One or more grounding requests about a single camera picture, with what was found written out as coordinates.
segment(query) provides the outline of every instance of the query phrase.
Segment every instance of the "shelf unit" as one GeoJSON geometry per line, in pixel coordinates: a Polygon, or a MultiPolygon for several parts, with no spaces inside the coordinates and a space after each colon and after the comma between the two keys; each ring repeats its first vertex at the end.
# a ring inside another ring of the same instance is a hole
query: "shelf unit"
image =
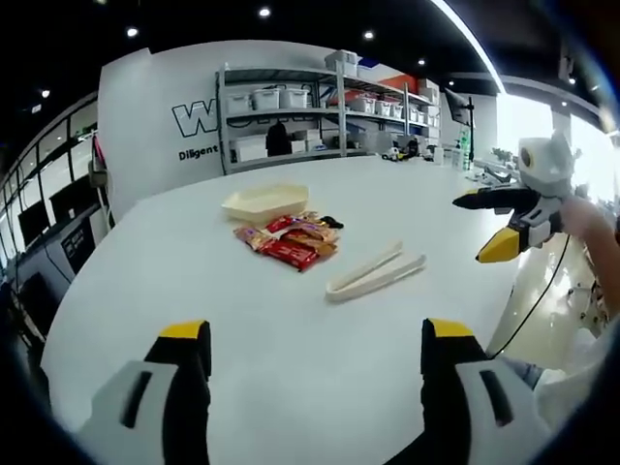
{"type": "Polygon", "coordinates": [[[379,82],[346,76],[343,73],[342,65],[337,64],[337,71],[308,69],[308,68],[222,68],[216,73],[216,100],[217,116],[219,121],[219,136],[222,157],[222,168],[225,174],[248,171],[256,168],[270,167],[296,163],[305,160],[316,160],[323,158],[336,158],[356,156],[363,154],[363,150],[347,149],[347,118],[364,118],[382,124],[401,124],[405,135],[410,134],[411,128],[427,128],[422,123],[409,120],[410,106],[431,107],[431,102],[420,95],[409,92],[407,83],[404,88],[397,89],[379,82]],[[305,83],[310,84],[310,100],[313,108],[279,108],[271,110],[255,110],[243,113],[228,114],[227,109],[227,89],[236,85],[260,84],[260,83],[305,83]],[[336,89],[338,97],[337,108],[319,108],[320,105],[320,86],[329,85],[336,89]],[[381,96],[401,100],[403,104],[404,118],[394,118],[379,114],[363,113],[359,111],[347,110],[345,107],[345,89],[370,92],[381,96]],[[249,160],[246,162],[233,163],[230,149],[229,123],[233,121],[248,121],[261,119],[278,119],[295,116],[316,117],[319,120],[319,128],[322,131],[322,119],[330,117],[332,120],[338,118],[338,139],[339,149],[323,150],[313,152],[293,153],[277,157],[268,157],[259,160],[249,160]]]}

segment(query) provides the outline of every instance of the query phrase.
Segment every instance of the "computer monitor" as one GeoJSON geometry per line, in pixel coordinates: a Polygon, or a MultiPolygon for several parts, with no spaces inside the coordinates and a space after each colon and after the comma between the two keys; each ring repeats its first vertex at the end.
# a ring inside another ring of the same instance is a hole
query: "computer monitor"
{"type": "Polygon", "coordinates": [[[56,223],[61,223],[75,218],[82,211],[96,204],[99,199],[95,188],[90,186],[87,174],[58,191],[49,198],[49,201],[56,223]]]}
{"type": "Polygon", "coordinates": [[[17,216],[17,220],[25,247],[28,247],[46,228],[49,228],[46,205],[42,201],[26,208],[17,216]]]}
{"type": "Polygon", "coordinates": [[[469,126],[469,102],[465,97],[461,97],[457,93],[446,89],[446,100],[448,101],[449,114],[452,120],[469,126]]]}

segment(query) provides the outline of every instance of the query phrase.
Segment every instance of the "plastic tongs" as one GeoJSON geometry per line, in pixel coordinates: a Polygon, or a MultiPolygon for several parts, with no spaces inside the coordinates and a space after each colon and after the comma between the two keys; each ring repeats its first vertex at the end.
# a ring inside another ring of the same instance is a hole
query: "plastic tongs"
{"type": "Polygon", "coordinates": [[[332,302],[343,302],[377,291],[424,268],[426,256],[420,255],[417,259],[408,261],[391,271],[383,272],[374,278],[362,281],[364,276],[396,259],[402,252],[403,242],[398,241],[375,260],[364,264],[342,278],[328,282],[325,289],[325,298],[332,302]]]}

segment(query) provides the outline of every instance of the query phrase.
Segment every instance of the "desk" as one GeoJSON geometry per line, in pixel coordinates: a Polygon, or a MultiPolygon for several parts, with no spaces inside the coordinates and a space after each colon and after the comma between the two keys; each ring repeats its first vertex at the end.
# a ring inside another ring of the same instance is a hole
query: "desk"
{"type": "Polygon", "coordinates": [[[474,259],[507,217],[451,205],[473,187],[422,160],[337,159],[248,171],[140,202],[67,292],[43,356],[54,413],[70,429],[126,361],[163,327],[211,323],[207,440],[213,464],[379,465],[422,430],[420,330],[458,320],[485,346],[516,261],[474,259]],[[253,254],[220,204],[232,192],[290,181],[309,208],[343,222],[339,251],[305,273],[253,254]],[[329,304],[326,282],[403,239],[424,272],[329,304]]]}

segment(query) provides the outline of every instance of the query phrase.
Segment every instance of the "person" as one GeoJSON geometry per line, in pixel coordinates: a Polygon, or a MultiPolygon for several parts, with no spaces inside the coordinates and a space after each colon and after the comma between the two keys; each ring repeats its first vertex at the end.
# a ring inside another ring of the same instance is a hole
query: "person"
{"type": "Polygon", "coordinates": [[[611,349],[620,313],[620,246],[615,230],[592,203],[570,198],[561,208],[564,232],[582,240],[588,248],[603,291],[610,323],[586,350],[570,359],[563,370],[500,356],[533,389],[538,412],[553,430],[559,430],[590,394],[592,385],[611,349]]]}

